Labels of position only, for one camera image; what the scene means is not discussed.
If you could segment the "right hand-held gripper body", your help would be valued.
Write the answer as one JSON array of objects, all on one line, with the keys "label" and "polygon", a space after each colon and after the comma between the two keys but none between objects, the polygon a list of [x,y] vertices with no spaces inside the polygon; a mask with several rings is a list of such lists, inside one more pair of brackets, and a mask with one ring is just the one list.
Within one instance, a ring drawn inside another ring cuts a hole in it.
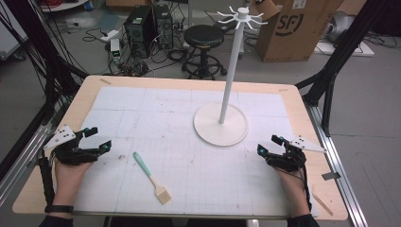
[{"label": "right hand-held gripper body", "polygon": [[326,153],[326,149],[322,148],[302,136],[298,136],[291,141],[288,141],[288,145],[285,147],[283,154],[271,153],[271,156],[265,158],[269,166],[278,167],[284,169],[286,172],[296,171],[299,168],[305,166],[306,157],[304,149]]}]

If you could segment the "person's left hand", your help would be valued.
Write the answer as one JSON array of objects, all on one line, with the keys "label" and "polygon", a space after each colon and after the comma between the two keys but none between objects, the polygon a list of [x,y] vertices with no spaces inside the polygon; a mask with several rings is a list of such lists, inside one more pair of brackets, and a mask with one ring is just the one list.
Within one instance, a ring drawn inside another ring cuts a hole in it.
[{"label": "person's left hand", "polygon": [[92,163],[84,163],[70,166],[56,161],[55,174],[57,188],[53,200],[54,205],[71,206],[75,204],[85,173],[92,165]]}]

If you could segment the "person's right hand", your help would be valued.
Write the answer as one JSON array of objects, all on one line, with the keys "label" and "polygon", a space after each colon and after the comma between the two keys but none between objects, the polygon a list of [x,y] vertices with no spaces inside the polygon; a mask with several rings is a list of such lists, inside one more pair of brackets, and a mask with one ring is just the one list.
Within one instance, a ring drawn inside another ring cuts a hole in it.
[{"label": "person's right hand", "polygon": [[305,185],[298,171],[286,172],[281,168],[274,169],[280,179],[282,186],[288,198],[291,214],[300,216],[309,213],[309,207],[306,199]]}]

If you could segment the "black wristband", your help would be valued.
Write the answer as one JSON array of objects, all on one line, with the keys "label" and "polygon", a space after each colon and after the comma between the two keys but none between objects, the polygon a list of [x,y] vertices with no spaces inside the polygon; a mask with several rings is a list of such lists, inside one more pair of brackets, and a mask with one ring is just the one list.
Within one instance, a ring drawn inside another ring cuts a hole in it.
[{"label": "black wristband", "polygon": [[74,211],[74,207],[71,205],[47,205],[44,211],[50,213],[66,213],[71,214]]}]

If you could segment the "white grid mat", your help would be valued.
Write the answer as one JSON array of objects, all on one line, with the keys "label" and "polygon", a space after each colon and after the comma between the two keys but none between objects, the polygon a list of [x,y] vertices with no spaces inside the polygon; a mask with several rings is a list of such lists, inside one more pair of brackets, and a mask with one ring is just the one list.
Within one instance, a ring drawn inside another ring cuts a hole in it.
[{"label": "white grid mat", "polygon": [[[163,216],[282,218],[288,201],[278,174],[257,154],[257,145],[281,153],[274,134],[294,137],[279,95],[232,93],[249,131],[239,144],[219,148],[203,141],[193,126],[195,112],[219,102],[221,92],[104,87],[87,114],[98,133],[86,147],[112,141],[88,170],[76,203],[79,212]],[[136,163],[138,152],[171,200],[161,204]]]}]

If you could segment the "white hook stand rack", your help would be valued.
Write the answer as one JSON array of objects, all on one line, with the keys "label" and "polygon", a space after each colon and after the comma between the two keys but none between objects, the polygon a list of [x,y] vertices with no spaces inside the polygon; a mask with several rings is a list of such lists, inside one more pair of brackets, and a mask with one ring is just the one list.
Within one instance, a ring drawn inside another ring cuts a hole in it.
[{"label": "white hook stand rack", "polygon": [[233,10],[229,7],[231,14],[218,14],[229,17],[228,21],[220,21],[221,24],[236,22],[235,37],[232,46],[229,69],[226,78],[224,95],[221,103],[210,103],[198,109],[194,116],[193,125],[197,135],[205,142],[218,146],[230,147],[240,143],[247,135],[249,124],[246,115],[236,106],[229,103],[232,86],[234,83],[235,70],[243,41],[244,27],[253,29],[251,22],[258,22],[263,14],[251,15],[248,7]]}]

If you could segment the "small device with green display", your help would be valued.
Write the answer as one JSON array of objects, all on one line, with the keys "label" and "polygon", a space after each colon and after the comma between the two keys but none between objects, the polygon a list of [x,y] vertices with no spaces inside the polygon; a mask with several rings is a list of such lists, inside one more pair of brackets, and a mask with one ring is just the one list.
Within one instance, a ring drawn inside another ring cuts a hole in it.
[{"label": "small device with green display", "polygon": [[110,40],[110,51],[113,56],[113,61],[115,63],[120,63],[121,60],[121,51],[120,51],[120,41],[118,39]]}]

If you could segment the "white power strip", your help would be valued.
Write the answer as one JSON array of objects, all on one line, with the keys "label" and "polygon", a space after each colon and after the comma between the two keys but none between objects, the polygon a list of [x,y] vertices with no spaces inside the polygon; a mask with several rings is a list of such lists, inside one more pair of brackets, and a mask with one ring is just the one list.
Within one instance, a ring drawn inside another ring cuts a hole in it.
[{"label": "white power strip", "polygon": [[119,34],[118,30],[112,30],[112,31],[108,32],[106,36],[101,37],[100,40],[102,42],[108,42],[110,39],[113,39],[118,34]]}]

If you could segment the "large cardboard box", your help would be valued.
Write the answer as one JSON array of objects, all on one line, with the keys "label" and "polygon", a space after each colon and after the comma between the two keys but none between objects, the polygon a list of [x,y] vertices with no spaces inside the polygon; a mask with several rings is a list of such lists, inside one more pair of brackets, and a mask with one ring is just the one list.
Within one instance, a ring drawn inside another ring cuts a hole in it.
[{"label": "large cardboard box", "polygon": [[343,1],[250,0],[265,23],[255,44],[261,61],[307,61]]}]

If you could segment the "large black computer tower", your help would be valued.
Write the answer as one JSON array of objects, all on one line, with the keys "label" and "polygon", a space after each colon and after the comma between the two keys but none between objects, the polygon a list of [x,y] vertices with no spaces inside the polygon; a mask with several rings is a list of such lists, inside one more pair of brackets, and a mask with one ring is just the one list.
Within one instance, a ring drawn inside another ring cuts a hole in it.
[{"label": "large black computer tower", "polygon": [[124,23],[124,28],[132,55],[141,59],[148,58],[150,44],[156,37],[152,7],[135,6]]}]

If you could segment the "white round table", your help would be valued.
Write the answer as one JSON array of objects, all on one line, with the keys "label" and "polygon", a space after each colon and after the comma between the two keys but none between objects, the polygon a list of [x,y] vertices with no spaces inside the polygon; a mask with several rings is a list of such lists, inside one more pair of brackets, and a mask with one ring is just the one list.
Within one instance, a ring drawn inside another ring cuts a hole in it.
[{"label": "white round table", "polygon": [[40,8],[43,12],[61,11],[83,6],[89,0],[49,0],[50,3],[42,2]]}]

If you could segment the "slim black computer tower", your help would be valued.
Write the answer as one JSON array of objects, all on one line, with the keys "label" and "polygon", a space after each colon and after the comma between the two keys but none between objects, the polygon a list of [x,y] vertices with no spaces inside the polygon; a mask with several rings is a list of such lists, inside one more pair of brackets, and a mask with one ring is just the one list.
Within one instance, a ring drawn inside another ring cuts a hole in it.
[{"label": "slim black computer tower", "polygon": [[172,16],[167,5],[153,7],[158,43],[162,49],[173,48]]}]

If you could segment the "grey rounded appliance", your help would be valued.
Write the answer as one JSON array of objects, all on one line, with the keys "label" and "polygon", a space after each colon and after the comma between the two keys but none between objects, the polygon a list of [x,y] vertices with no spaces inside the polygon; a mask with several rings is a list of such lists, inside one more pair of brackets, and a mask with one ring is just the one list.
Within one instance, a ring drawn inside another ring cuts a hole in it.
[{"label": "grey rounded appliance", "polygon": [[350,28],[354,20],[354,16],[348,15],[343,11],[336,12],[326,27],[324,38],[331,43],[335,43],[340,35]]}]

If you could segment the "teal handled pastry brush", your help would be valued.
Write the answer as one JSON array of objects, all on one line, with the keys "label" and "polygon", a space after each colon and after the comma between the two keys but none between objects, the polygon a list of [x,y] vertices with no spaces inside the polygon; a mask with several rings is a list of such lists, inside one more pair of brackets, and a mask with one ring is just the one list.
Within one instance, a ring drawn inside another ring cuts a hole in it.
[{"label": "teal handled pastry brush", "polygon": [[169,202],[171,200],[171,196],[169,195],[167,189],[163,185],[161,185],[157,182],[156,178],[151,174],[151,172],[149,171],[147,165],[145,164],[145,162],[143,161],[143,159],[139,155],[139,153],[134,152],[132,154],[132,156],[133,156],[134,160],[136,161],[136,163],[142,168],[142,170],[145,172],[145,174],[147,175],[147,177],[153,184],[154,193],[155,193],[155,196],[158,199],[158,201],[161,204],[166,204],[167,202]]}]

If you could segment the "black metal frame stand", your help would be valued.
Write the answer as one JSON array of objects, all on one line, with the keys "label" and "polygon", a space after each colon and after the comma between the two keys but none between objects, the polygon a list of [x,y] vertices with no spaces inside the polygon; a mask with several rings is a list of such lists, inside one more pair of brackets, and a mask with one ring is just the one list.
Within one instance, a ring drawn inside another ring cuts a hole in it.
[{"label": "black metal frame stand", "polygon": [[46,20],[42,10],[36,6],[36,0],[0,0],[0,9],[3,6],[8,7],[10,14],[27,36],[25,41],[6,14],[0,12],[0,23],[26,52],[36,75],[45,81],[45,103],[0,163],[0,182],[11,172],[33,133],[53,117],[56,102],[62,97],[72,97],[77,93],[79,84],[74,76],[80,79],[89,76],[61,56],[45,30]]},{"label": "black metal frame stand", "polygon": [[325,66],[314,76],[295,84],[298,89],[311,86],[303,95],[303,101],[310,106],[317,107],[320,98],[324,96],[322,127],[327,136],[330,136],[329,123],[336,78],[372,25],[393,2],[367,0]]}]

